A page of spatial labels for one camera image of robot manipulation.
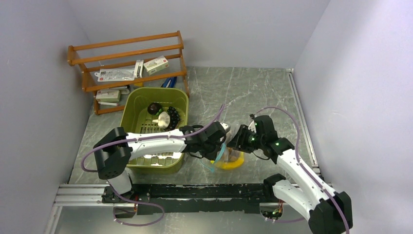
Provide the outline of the clear zip top bag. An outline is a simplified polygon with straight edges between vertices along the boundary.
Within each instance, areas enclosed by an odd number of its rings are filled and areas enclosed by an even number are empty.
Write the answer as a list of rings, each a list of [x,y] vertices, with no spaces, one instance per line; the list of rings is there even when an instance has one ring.
[[[241,167],[244,163],[244,153],[227,146],[239,130],[240,123],[235,121],[230,124],[223,124],[223,126],[227,128],[226,140],[219,149],[216,160],[201,160],[201,164],[211,172],[215,172],[216,169],[233,170]]]

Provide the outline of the yellow fake banana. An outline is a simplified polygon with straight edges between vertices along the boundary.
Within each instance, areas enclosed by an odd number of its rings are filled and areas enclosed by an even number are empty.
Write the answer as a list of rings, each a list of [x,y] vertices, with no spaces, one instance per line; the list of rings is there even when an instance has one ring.
[[[209,161],[213,170],[215,168],[222,170],[234,170],[242,166],[244,163],[244,153],[240,151],[224,151],[222,154],[217,154],[215,160]]]

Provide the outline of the dark fake grape bunch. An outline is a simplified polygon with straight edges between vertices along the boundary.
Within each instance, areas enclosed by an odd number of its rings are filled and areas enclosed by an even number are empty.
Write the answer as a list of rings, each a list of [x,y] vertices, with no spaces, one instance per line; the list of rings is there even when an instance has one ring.
[[[167,113],[170,117],[170,122],[167,127],[168,130],[174,130],[178,123],[181,121],[180,115],[175,107],[170,106],[167,110]]]

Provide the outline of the white fake mushroom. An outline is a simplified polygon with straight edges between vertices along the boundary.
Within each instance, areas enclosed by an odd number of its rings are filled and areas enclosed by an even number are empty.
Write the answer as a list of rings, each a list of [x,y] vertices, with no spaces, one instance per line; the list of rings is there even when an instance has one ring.
[[[159,114],[158,119],[153,119],[152,123],[156,123],[161,129],[165,129],[170,124],[170,116],[167,112],[162,112]]]

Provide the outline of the dark fake mangosteen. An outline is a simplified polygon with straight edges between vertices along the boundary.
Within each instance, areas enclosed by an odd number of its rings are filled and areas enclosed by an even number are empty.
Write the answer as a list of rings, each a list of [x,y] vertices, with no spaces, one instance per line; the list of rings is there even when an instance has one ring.
[[[158,102],[152,102],[147,107],[147,112],[152,116],[159,116],[163,112],[163,107]]]

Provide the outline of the olive green plastic bin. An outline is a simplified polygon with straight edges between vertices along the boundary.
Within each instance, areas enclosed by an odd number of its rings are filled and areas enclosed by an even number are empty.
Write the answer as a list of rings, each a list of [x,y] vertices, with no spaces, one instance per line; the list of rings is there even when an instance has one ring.
[[[132,91],[126,100],[120,122],[125,132],[136,134],[164,132],[152,122],[156,117],[147,111],[153,102],[160,104],[164,111],[170,106],[177,110],[180,122],[176,128],[187,125],[189,100],[184,91],[176,88],[141,87]],[[182,167],[183,158],[182,153],[174,152],[149,154],[129,161],[127,168],[141,174],[172,174]]]

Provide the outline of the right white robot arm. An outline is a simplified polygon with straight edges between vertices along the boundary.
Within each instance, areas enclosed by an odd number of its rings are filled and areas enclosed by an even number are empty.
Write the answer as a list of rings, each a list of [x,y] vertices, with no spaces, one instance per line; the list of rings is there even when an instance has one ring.
[[[294,145],[278,136],[270,116],[257,116],[250,125],[241,125],[227,146],[245,153],[262,150],[297,184],[293,186],[280,174],[268,177],[263,188],[267,201],[279,199],[289,204],[307,221],[314,234],[349,233],[353,227],[349,195],[338,193],[324,182],[303,161]]]

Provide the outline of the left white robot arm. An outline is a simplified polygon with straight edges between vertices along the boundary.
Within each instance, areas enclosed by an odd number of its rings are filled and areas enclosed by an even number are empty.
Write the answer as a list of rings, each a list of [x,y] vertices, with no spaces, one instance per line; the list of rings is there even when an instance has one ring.
[[[178,129],[150,134],[134,134],[116,127],[94,145],[98,177],[115,187],[115,196],[124,203],[133,200],[135,189],[125,170],[132,159],[161,153],[198,153],[214,160],[226,140],[230,126],[212,122],[183,126]]]

